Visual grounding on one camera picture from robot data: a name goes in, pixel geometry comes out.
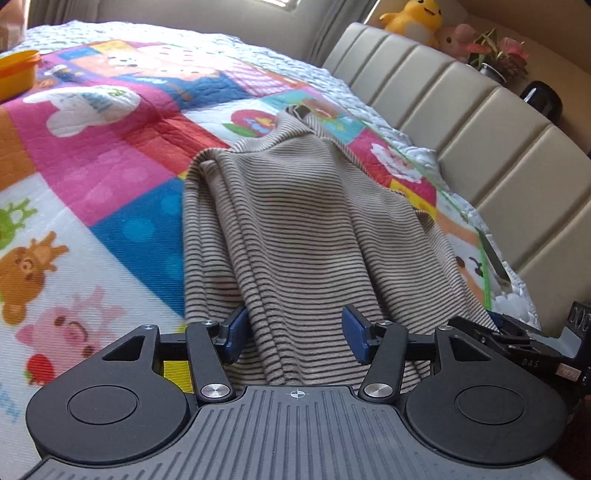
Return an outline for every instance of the yellow plush toy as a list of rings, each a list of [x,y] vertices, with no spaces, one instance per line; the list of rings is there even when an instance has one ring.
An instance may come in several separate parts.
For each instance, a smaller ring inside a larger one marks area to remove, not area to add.
[[[443,25],[443,17],[435,0],[410,0],[401,12],[384,14],[379,19],[387,22],[384,29],[389,32],[439,48],[435,32]]]

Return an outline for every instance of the window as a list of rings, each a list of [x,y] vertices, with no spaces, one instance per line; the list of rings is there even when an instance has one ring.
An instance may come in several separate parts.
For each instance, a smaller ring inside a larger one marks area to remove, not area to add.
[[[300,0],[261,0],[262,2],[271,4],[271,5],[276,5],[280,8],[284,8],[285,10],[295,10],[297,7],[297,4],[300,2]]]

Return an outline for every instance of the bed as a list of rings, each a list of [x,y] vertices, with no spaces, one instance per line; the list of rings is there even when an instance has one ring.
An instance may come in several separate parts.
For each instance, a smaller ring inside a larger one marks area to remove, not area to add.
[[[40,385],[143,323],[182,331],[189,164],[269,133],[289,105],[437,221],[486,309],[554,332],[589,293],[588,158],[430,48],[353,24],[318,69],[225,35],[118,22],[37,27],[16,50],[28,48],[46,54],[38,82],[0,106],[3,480],[35,462],[24,411]],[[14,265],[37,269],[34,289],[6,280]]]

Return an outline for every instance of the upholstered headboard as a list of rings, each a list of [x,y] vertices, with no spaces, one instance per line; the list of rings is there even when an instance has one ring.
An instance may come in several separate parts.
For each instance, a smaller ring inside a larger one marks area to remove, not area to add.
[[[591,300],[591,160],[509,90],[447,55],[352,24],[324,64],[392,127],[439,155],[555,333]]]

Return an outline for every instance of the metal screw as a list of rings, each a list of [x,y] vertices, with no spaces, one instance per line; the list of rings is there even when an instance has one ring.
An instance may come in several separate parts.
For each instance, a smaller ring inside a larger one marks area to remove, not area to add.
[[[207,398],[223,398],[230,393],[230,388],[221,383],[210,383],[201,389],[201,395]]]
[[[392,395],[394,390],[390,385],[386,385],[385,383],[370,383],[363,389],[366,395],[369,395],[373,398],[384,398],[389,397]]]

